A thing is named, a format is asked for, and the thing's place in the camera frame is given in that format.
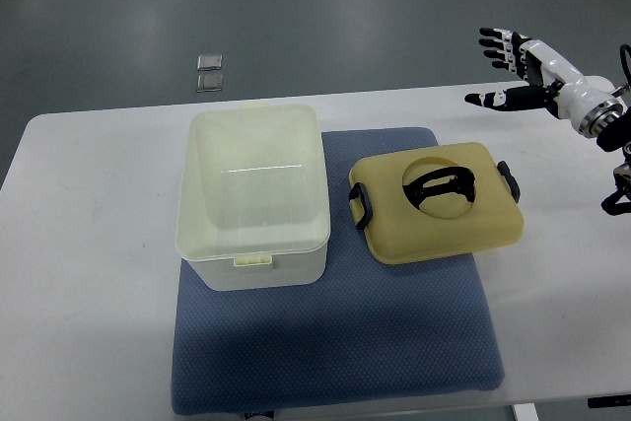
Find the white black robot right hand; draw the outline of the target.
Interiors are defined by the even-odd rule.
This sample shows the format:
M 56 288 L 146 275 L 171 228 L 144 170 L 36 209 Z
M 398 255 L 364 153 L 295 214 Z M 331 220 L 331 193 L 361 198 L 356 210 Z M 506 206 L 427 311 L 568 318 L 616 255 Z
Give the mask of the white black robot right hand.
M 482 28 L 479 44 L 496 69 L 525 81 L 502 92 L 468 94 L 464 100 L 496 111 L 544 108 L 567 119 L 586 138 L 622 132 L 630 116 L 614 94 L 588 83 L 587 77 L 540 39 L 514 31 Z

